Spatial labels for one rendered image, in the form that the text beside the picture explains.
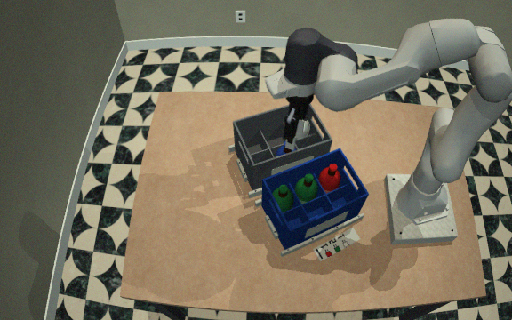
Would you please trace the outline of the white paper pick list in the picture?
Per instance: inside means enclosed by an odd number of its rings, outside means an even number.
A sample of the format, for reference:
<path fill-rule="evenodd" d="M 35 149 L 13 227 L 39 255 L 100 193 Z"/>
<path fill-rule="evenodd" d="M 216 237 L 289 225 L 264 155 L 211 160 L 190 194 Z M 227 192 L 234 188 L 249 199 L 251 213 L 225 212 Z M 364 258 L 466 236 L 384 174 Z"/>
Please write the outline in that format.
<path fill-rule="evenodd" d="M 333 239 L 317 246 L 313 250 L 318 259 L 322 261 L 329 258 L 333 254 L 343 250 L 344 248 L 350 246 L 351 244 L 355 243 L 358 240 L 360 240 L 360 237 L 358 236 L 354 228 L 350 228 L 349 230 L 334 237 Z"/>

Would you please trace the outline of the dark blue crate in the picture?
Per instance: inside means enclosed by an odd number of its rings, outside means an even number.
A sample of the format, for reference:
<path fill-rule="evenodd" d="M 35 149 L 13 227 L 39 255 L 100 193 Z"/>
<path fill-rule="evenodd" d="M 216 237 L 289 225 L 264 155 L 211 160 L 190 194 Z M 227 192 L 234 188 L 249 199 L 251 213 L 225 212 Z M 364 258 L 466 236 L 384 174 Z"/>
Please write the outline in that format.
<path fill-rule="evenodd" d="M 318 178 L 320 172 L 324 168 L 329 167 L 330 164 L 337 165 L 341 180 L 339 188 L 326 194 Z M 357 184 L 358 189 L 356 189 L 349 178 L 344 166 L 346 166 Z M 317 198 L 301 204 L 294 189 L 298 180 L 309 173 L 313 175 L 318 185 Z M 281 185 L 286 185 L 294 196 L 293 207 L 286 212 L 281 211 L 272 194 Z M 272 221 L 278 238 L 286 250 L 355 218 L 360 213 L 368 195 L 368 191 L 350 162 L 342 150 L 338 148 L 303 164 L 262 179 L 261 206 Z"/>

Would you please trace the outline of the green bottle with pale green label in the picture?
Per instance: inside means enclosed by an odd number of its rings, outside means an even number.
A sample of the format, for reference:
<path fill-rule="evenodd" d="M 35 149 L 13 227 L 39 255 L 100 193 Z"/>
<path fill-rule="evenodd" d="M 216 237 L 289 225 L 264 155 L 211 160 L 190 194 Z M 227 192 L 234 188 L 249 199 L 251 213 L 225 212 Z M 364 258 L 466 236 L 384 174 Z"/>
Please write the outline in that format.
<path fill-rule="evenodd" d="M 305 177 L 298 180 L 295 186 L 295 193 L 301 204 L 309 202 L 316 198 L 318 185 L 312 174 L 306 174 Z M 313 182 L 313 183 L 312 183 Z"/>
<path fill-rule="evenodd" d="M 288 192 L 288 194 L 287 194 Z M 279 188 L 272 192 L 275 200 L 279 204 L 282 212 L 286 212 L 293 207 L 294 196 L 290 189 L 286 185 L 281 185 Z"/>

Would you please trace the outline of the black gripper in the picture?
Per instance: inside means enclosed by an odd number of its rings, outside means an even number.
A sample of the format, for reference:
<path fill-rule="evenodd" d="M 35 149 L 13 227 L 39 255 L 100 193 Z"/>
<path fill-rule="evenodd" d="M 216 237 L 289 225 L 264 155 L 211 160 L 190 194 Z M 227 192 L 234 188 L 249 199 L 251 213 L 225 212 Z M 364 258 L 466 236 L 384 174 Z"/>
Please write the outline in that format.
<path fill-rule="evenodd" d="M 284 138 L 286 139 L 285 147 L 294 150 L 296 133 L 303 134 L 304 123 L 308 120 L 306 114 L 308 113 L 308 105 L 314 99 L 314 94 L 307 97 L 288 97 L 286 98 L 289 104 L 289 114 L 284 118 Z M 290 106 L 291 105 L 291 106 Z M 305 107 L 306 106 L 306 107 Z M 306 114 L 305 114 L 306 109 Z M 290 113 L 291 112 L 291 113 Z M 293 138 L 294 135 L 294 138 Z"/>

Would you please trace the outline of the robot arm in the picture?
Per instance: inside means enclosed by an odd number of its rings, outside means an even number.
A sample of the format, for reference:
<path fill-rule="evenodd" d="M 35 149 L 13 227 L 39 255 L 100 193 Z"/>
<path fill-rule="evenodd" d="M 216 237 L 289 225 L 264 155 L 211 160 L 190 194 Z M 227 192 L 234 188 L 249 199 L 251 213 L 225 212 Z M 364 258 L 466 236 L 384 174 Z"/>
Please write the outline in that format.
<path fill-rule="evenodd" d="M 339 112 L 462 60 L 468 63 L 475 86 L 456 109 L 440 108 L 434 113 L 418 165 L 396 197 L 398 209 L 419 225 L 448 216 L 444 183 L 461 177 L 478 140 L 512 101 L 508 55 L 489 27 L 474 26 L 465 19 L 417 24 L 407 29 L 386 65 L 359 74 L 351 47 L 333 42 L 316 29 L 300 28 L 288 38 L 285 68 L 265 82 L 275 100 L 307 97 L 315 88 L 318 101 Z"/>

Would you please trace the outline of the white bottle with grey label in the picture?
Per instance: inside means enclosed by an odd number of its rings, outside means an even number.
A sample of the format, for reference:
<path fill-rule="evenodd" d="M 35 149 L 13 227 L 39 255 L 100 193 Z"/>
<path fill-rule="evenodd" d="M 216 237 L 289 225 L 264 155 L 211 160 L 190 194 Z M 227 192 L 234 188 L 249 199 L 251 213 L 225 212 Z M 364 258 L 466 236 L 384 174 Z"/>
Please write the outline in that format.
<path fill-rule="evenodd" d="M 305 123 L 304 123 L 304 130 L 303 130 L 303 134 L 301 135 L 301 134 L 296 133 L 296 136 L 297 136 L 296 140 L 297 140 L 297 139 L 299 139 L 299 138 L 302 138 L 302 137 L 308 136 L 308 135 L 309 135 L 309 131 L 310 131 L 310 123 L 309 123 L 309 121 L 307 120 L 307 121 L 305 121 Z"/>

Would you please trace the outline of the dark grey divided crate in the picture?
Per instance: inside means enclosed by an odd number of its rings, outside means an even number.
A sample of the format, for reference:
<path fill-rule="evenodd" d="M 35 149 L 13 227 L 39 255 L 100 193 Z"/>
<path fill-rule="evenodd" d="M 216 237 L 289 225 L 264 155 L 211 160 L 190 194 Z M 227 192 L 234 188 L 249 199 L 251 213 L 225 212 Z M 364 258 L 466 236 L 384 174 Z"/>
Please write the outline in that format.
<path fill-rule="evenodd" d="M 252 190 L 262 188 L 262 179 L 330 152 L 332 137 L 309 104 L 306 114 L 310 123 L 309 136 L 296 140 L 297 150 L 276 156 L 277 150 L 286 142 L 284 118 L 288 112 L 289 105 L 286 105 L 233 121 L 235 152 Z"/>

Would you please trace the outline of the red bottle with pink label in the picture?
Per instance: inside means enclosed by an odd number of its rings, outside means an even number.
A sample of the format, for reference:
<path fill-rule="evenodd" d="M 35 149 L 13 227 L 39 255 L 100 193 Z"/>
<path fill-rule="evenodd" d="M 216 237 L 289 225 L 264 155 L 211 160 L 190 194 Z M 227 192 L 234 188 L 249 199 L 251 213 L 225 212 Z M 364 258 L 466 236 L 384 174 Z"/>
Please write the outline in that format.
<path fill-rule="evenodd" d="M 337 168 L 336 164 L 330 164 L 320 172 L 318 181 L 326 194 L 339 187 L 341 176 Z"/>

